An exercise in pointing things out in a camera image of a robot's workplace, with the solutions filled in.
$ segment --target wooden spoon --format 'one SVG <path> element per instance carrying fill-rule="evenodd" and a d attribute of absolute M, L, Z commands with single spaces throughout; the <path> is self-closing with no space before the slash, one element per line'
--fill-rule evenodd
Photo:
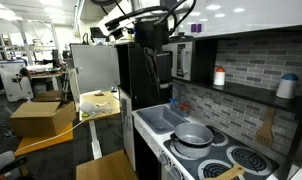
<path fill-rule="evenodd" d="M 275 109 L 270 107 L 268 109 L 267 115 L 265 116 L 262 127 L 255 134 L 255 141 L 267 147 L 270 147 L 273 144 L 273 134 L 271 127 L 274 114 Z"/>
<path fill-rule="evenodd" d="M 235 164 L 231 169 L 224 172 L 220 176 L 215 178 L 205 178 L 204 180 L 232 180 L 238 175 L 243 175 L 243 174 L 244 174 L 244 168 L 239 164 Z"/>

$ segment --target stove burner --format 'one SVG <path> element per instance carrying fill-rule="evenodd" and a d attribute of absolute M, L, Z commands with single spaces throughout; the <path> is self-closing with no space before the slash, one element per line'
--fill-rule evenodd
<path fill-rule="evenodd" d="M 240 164 L 248 173 L 261 176 L 271 173 L 270 161 L 250 148 L 231 146 L 227 149 L 227 156 L 232 163 Z"/>
<path fill-rule="evenodd" d="M 181 159 L 184 159 L 184 160 L 197 160 L 199 158 L 190 158 L 190 157 L 187 157 L 183 154 L 181 154 L 174 146 L 174 141 L 171 141 L 170 143 L 170 150 L 173 152 L 174 155 L 178 156 L 179 158 Z"/>
<path fill-rule="evenodd" d="M 199 165 L 198 174 L 200 179 L 215 178 L 223 174 L 231 168 L 230 164 L 227 164 L 220 160 L 206 160 Z M 244 180 L 242 175 L 239 175 L 232 180 Z"/>
<path fill-rule="evenodd" d="M 213 133 L 212 146 L 224 146 L 228 144 L 229 138 L 222 132 L 215 130 Z"/>

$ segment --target microwave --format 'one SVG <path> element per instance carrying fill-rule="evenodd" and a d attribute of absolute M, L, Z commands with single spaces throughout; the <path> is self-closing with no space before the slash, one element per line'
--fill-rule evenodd
<path fill-rule="evenodd" d="M 162 46 L 163 51 L 172 52 L 172 76 L 191 80 L 193 41 L 173 42 Z"/>

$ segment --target kitchen stove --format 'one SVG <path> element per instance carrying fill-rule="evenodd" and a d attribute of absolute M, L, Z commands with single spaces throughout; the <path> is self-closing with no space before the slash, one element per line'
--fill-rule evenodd
<path fill-rule="evenodd" d="M 207 127 L 212 131 L 214 138 L 210 153 L 206 157 L 186 157 L 176 150 L 172 140 L 164 142 L 164 146 L 195 180 L 217 177 L 234 164 L 245 168 L 243 176 L 239 175 L 234 180 L 265 180 L 278 169 L 279 165 L 274 160 L 212 126 Z"/>

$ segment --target kitchen sink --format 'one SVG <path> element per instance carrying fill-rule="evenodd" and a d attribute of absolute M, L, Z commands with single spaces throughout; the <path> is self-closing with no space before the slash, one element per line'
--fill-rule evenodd
<path fill-rule="evenodd" d="M 188 122 L 165 106 L 152 107 L 137 113 L 157 134 L 173 131 L 177 125 Z"/>

